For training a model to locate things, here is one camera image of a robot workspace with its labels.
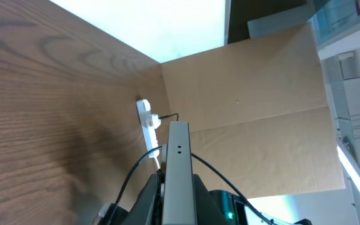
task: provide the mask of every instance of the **wood grain surface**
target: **wood grain surface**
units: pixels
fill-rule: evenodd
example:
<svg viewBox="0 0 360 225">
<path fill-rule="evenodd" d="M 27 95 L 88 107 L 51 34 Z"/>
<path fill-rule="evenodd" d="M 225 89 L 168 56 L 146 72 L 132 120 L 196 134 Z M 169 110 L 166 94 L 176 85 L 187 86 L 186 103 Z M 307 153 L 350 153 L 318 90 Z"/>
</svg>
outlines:
<svg viewBox="0 0 360 225">
<path fill-rule="evenodd" d="M 1 0 L 0 224 L 89 224 L 146 150 L 142 98 L 169 113 L 156 61 L 48 0 Z M 153 171 L 137 170 L 123 207 Z"/>
</svg>

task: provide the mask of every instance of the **white ceiling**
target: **white ceiling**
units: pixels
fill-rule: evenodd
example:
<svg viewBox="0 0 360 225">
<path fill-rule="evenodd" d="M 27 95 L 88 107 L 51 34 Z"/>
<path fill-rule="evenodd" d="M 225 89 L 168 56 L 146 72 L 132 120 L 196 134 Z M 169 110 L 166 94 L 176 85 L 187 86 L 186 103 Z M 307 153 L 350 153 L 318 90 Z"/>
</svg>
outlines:
<svg viewBox="0 0 360 225">
<path fill-rule="evenodd" d="M 163 63 L 224 45 L 226 0 L 51 0 Z"/>
</svg>

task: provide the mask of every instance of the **wooden panel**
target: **wooden panel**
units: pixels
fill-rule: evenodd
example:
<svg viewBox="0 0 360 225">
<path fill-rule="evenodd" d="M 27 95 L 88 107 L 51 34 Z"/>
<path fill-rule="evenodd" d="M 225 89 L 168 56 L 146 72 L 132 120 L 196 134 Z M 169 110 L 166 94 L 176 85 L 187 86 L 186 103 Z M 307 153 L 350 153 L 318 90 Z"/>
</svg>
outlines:
<svg viewBox="0 0 360 225">
<path fill-rule="evenodd" d="M 165 62 L 162 71 L 171 111 L 191 131 L 327 106 L 309 25 Z"/>
<path fill-rule="evenodd" d="M 47 0 L 0 1 L 0 224 L 89 224 L 146 150 L 141 98 L 169 112 L 157 62 Z"/>
</svg>

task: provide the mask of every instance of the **glass railing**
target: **glass railing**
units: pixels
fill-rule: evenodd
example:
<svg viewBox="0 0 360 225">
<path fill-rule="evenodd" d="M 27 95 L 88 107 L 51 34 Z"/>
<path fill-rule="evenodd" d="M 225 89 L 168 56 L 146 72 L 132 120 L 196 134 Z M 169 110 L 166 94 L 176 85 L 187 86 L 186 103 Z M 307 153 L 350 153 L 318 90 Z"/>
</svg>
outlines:
<svg viewBox="0 0 360 225">
<path fill-rule="evenodd" d="M 360 22 L 360 0 L 330 0 L 309 21 L 319 46 Z"/>
</svg>

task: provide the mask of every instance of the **power strip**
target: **power strip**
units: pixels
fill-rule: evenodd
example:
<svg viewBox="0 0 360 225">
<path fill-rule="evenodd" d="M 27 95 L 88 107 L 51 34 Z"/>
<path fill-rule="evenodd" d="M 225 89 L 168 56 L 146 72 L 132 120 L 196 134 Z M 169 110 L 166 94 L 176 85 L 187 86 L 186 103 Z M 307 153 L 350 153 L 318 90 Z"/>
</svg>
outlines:
<svg viewBox="0 0 360 225">
<path fill-rule="evenodd" d="M 161 125 L 161 120 L 157 114 L 151 114 L 151 105 L 147 99 L 137 101 L 138 116 L 144 134 L 147 151 L 158 147 L 158 140 L 156 139 L 155 129 Z M 159 151 L 154 151 L 148 157 L 157 158 Z"/>
</svg>

